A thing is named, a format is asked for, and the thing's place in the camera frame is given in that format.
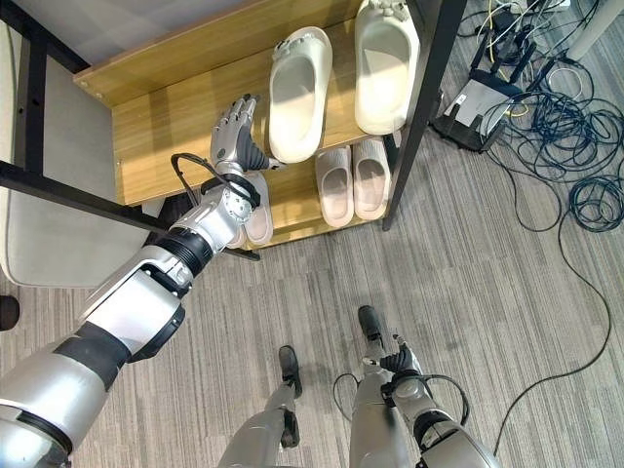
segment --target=white chair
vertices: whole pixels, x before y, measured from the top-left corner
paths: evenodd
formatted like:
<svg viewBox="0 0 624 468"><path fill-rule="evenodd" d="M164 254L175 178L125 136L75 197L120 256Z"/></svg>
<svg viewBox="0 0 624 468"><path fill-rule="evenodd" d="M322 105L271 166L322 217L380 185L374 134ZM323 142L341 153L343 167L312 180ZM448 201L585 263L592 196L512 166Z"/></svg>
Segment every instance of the white chair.
<svg viewBox="0 0 624 468"><path fill-rule="evenodd" d="M0 22L0 159L6 162L14 160L17 86L13 63L19 63L20 44L21 37ZM46 78L44 176L115 200L110 111L78 89L71 74L51 58ZM162 202L143 210L157 215L161 207ZM0 265L18 285L95 287L140 248L147 234L0 188Z"/></svg>

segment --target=slipper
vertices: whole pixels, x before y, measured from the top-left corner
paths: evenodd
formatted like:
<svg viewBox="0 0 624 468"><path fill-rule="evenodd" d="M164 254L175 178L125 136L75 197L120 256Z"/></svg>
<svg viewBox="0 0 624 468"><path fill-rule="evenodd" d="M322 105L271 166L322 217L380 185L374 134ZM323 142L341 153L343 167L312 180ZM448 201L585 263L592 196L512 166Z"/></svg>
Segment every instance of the slipper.
<svg viewBox="0 0 624 468"><path fill-rule="evenodd" d="M353 217L350 147L333 149L317 156L316 183L325 222L332 227L348 224Z"/></svg>
<svg viewBox="0 0 624 468"><path fill-rule="evenodd" d="M405 1L364 0L355 23L355 120L367 134L405 125L419 49Z"/></svg>
<svg viewBox="0 0 624 468"><path fill-rule="evenodd" d="M332 44L323 29L303 27L277 45L273 60L269 143L281 162L298 163L321 141Z"/></svg>
<svg viewBox="0 0 624 468"><path fill-rule="evenodd" d="M247 236L245 236L245 231L243 227L238 228L238 232L236 233L236 237L228 242L225 247L228 249L240 249L247 242Z"/></svg>
<svg viewBox="0 0 624 468"><path fill-rule="evenodd" d="M260 194L260 206L253 210L252 217L245 223L245 233L252 243L262 246L273 237L269 187L262 173L247 173L245 178L253 184L257 193Z"/></svg>
<svg viewBox="0 0 624 468"><path fill-rule="evenodd" d="M378 219L390 195L390 168L380 138L353 145L353 198L360 219Z"/></svg>

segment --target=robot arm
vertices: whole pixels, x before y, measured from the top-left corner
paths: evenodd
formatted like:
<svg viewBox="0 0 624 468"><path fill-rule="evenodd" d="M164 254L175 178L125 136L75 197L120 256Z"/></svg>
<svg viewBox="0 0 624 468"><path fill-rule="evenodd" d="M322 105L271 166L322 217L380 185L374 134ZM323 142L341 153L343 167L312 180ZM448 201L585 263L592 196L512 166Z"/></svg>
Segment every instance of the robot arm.
<svg viewBox="0 0 624 468"><path fill-rule="evenodd" d="M156 355L179 328L180 300L193 279L257 206L243 172L276 165L252 142L255 103L242 97L214 127L218 174L216 183L203 187L201 201L104 282L89 298L78 330L0 380L1 467L69 466L69 454L93 425L119 370Z"/></svg>
<svg viewBox="0 0 624 468"><path fill-rule="evenodd" d="M399 353L367 364L394 372L381 392L387 404L397 407L418 443L421 458L416 467L499 468L494 455L438 407L413 352L400 336L395 338Z"/></svg>

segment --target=black joint ring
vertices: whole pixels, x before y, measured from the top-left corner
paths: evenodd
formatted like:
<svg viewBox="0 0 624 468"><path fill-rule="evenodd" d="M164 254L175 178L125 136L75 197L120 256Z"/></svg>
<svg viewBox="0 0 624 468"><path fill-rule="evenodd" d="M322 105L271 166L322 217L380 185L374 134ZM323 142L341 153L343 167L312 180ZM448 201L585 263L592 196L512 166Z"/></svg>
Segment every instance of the black joint ring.
<svg viewBox="0 0 624 468"><path fill-rule="evenodd" d="M236 174L224 174L222 175L222 177L228 182L233 182L233 183L236 183L237 185L240 185L250 194L250 202L254 210L260 206L260 194L257 193L257 190L255 190L254 185L251 182L249 182L246 178L241 177ZM208 192L209 190L219 185L221 185L221 181L218 178L216 177L211 178L210 180L206 180L204 183L202 183L200 191L202 195L204 195L206 192Z"/></svg>

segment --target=shelf board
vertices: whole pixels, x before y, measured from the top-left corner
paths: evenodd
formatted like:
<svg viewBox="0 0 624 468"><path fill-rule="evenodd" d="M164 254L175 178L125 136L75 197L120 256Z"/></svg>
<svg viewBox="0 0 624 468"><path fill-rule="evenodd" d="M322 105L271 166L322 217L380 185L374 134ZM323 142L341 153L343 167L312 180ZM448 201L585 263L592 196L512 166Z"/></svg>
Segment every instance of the shelf board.
<svg viewBox="0 0 624 468"><path fill-rule="evenodd" d="M333 45L333 70L318 152L367 137L358 128L354 115L354 26L351 19L326 29ZM268 150L268 132L265 130L272 52L272 48L264 50L115 106L113 140L118 200L136 205L180 193L182 187L171 167L171 155L190 152L208 158L211 130L217 117L245 93L261 96L252 133L257 144ZM305 200L307 203L310 198L297 199L296 190L310 183L299 173L305 173L306 177L311 177L312 183L314 181L314 171L300 167L306 163L313 164L313 158L267 178L272 193L275 193L273 199L285 200L295 224L303 222L306 213L306 208L300 207L299 202ZM181 162L180 168L191 186L198 186L209 178L204 169L190 163Z"/></svg>
<svg viewBox="0 0 624 468"><path fill-rule="evenodd" d="M316 186L314 158L280 171L264 171L264 177L269 187L273 237L271 242L264 246L248 242L246 249L274 246L336 230L323 219ZM354 216L345 227L364 222L366 221Z"/></svg>
<svg viewBox="0 0 624 468"><path fill-rule="evenodd" d="M78 73L109 107L269 49L309 25L354 18L361 0L247 0Z"/></svg>
<svg viewBox="0 0 624 468"><path fill-rule="evenodd" d="M243 249L246 251L255 251L258 249L264 249L265 247L277 246L278 244L284 244L286 242L298 241L307 237L327 234L328 232L333 231L339 231L348 227L359 226L367 222L372 221L359 219L358 217L353 216L353 219L351 219L351 221L346 226L331 227L321 218L315 221L300 224L298 226L289 226L287 228L282 228L281 230L275 230L273 231L273 237L268 244L264 244L263 246L257 246L256 244L248 241L243 246Z"/></svg>

